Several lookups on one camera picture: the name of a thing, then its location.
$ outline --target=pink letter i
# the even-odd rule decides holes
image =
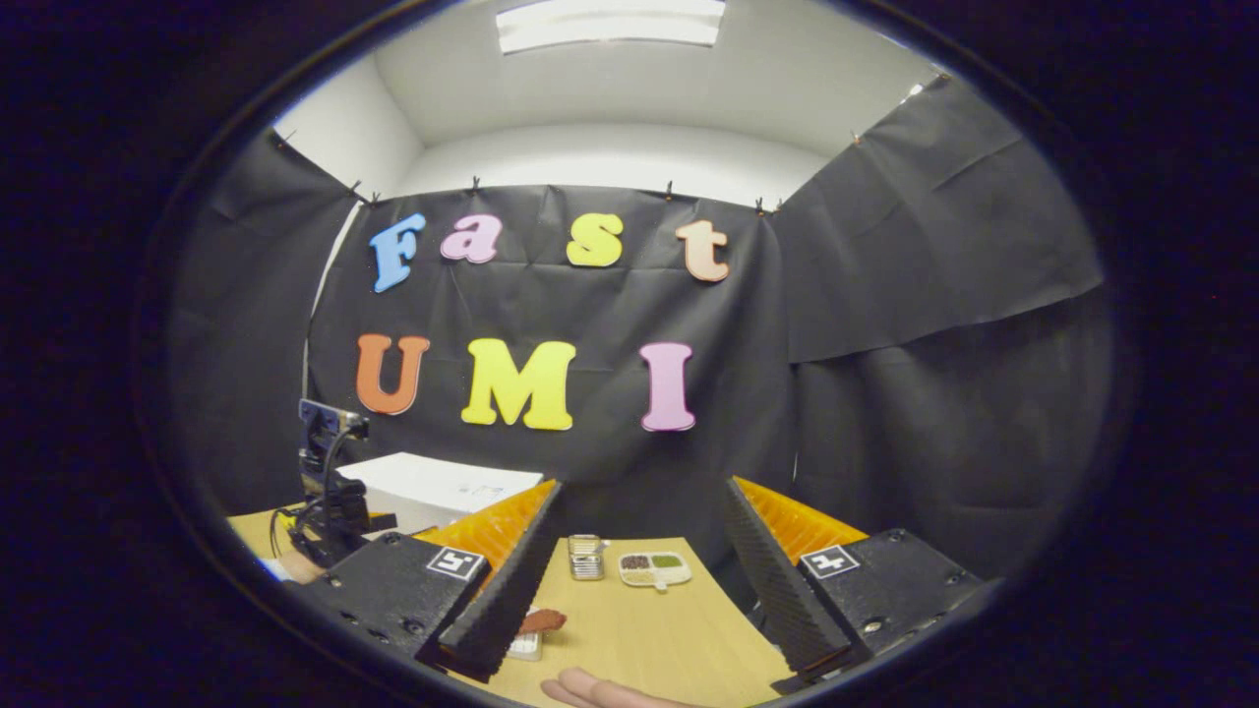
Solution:
[[[682,375],[682,364],[691,358],[691,348],[657,341],[645,345],[638,354],[647,360],[651,378],[651,407],[642,417],[642,427],[655,432],[695,426],[695,416],[686,409],[686,380]]]

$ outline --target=ceiling light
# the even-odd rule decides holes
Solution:
[[[504,54],[613,39],[713,47],[725,3],[719,0],[545,0],[499,13]]]

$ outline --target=small metal tin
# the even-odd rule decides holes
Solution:
[[[573,580],[602,580],[603,549],[607,545],[606,540],[587,533],[568,537],[568,566]]]

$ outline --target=white wall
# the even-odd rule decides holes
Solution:
[[[276,132],[346,186],[371,198],[395,195],[423,149],[385,89],[369,54],[308,93],[274,123]]]
[[[521,184],[622,186],[773,209],[830,157],[694,127],[562,125],[505,130],[421,151],[397,194]]]

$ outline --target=wooden table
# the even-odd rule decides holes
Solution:
[[[272,557],[271,513],[230,519],[261,558]],[[281,552],[287,538],[277,533]],[[630,587],[617,574],[624,553],[674,552],[692,578],[667,592]],[[792,674],[787,663],[730,602],[682,538],[613,540],[604,551],[601,581],[574,581],[564,539],[555,545],[534,605],[568,616],[563,629],[544,635],[540,661],[506,658],[488,684],[451,674],[477,688],[544,708],[565,708],[541,692],[543,679],[582,666],[596,677],[645,693],[714,708],[743,707],[777,698],[772,682]]]

